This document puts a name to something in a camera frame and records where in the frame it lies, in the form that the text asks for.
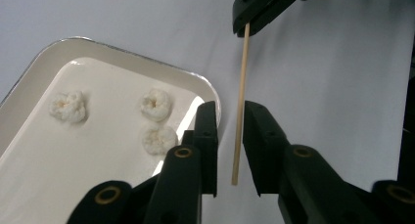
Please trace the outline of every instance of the plate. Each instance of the plate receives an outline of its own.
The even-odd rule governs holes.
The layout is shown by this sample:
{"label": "plate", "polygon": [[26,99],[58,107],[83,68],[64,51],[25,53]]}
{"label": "plate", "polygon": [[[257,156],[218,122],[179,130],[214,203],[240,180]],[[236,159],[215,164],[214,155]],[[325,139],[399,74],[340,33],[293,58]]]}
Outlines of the plate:
{"label": "plate", "polygon": [[[197,106],[219,98],[202,76],[87,38],[45,48],[0,107],[0,223],[65,223],[94,186],[122,180],[136,186],[160,170],[163,156],[141,144],[151,120],[140,100],[151,89],[172,106],[162,125],[180,141],[193,129]],[[86,117],[68,123],[49,114],[59,93],[81,91]]]}

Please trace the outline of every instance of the tray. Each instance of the tray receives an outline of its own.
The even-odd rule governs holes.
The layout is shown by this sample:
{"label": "tray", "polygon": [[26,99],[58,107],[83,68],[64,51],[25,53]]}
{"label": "tray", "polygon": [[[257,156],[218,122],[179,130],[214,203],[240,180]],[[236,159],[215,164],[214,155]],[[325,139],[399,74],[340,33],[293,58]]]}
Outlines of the tray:
{"label": "tray", "polygon": [[[203,102],[216,101],[219,122],[219,98],[197,74],[80,37],[40,52],[0,107],[0,223],[65,223],[97,184],[136,186],[157,173],[163,156],[147,154],[140,138],[149,123],[140,98],[152,88],[169,94],[162,124],[179,140]],[[86,119],[51,116],[54,96],[75,90]]]}

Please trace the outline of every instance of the gray surface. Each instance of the gray surface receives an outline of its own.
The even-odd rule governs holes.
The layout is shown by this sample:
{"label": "gray surface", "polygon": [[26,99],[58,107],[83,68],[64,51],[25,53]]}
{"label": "gray surface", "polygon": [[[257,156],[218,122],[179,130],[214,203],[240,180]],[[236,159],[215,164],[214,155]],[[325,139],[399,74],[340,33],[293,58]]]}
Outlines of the gray surface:
{"label": "gray surface", "polygon": [[[201,74],[223,109],[218,197],[204,197],[204,223],[282,223],[276,196],[256,196],[244,152],[230,185],[243,42],[233,1],[0,0],[0,99],[42,48],[71,36]],[[396,176],[414,1],[298,1],[250,46],[246,98],[366,190]]]}

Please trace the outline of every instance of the thin wooden chopstick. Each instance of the thin wooden chopstick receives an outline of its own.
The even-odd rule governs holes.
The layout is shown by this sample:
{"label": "thin wooden chopstick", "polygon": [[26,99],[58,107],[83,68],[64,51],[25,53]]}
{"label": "thin wooden chopstick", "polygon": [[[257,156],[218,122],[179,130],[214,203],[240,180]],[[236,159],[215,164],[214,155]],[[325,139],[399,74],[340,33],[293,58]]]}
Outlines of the thin wooden chopstick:
{"label": "thin wooden chopstick", "polygon": [[242,123],[244,116],[245,76],[247,72],[248,45],[250,41],[250,24],[245,25],[244,50],[242,53],[241,79],[239,82],[238,115],[236,120],[235,154],[232,172],[232,185],[238,185],[239,157],[241,153]]}

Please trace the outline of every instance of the white food item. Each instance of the white food item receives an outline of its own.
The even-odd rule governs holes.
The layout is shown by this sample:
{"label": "white food item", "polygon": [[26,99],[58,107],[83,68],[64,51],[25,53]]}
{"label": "white food item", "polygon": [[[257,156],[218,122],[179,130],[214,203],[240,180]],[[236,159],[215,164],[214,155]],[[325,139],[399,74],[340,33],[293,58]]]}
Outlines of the white food item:
{"label": "white food item", "polygon": [[57,94],[49,105],[49,114],[62,121],[78,123],[85,117],[82,92]]}
{"label": "white food item", "polygon": [[141,112],[148,119],[159,122],[164,120],[170,112],[170,99],[168,94],[159,89],[152,89],[143,96]]}
{"label": "white food item", "polygon": [[149,124],[142,138],[143,147],[150,155],[165,155],[177,144],[177,135],[169,126]]}

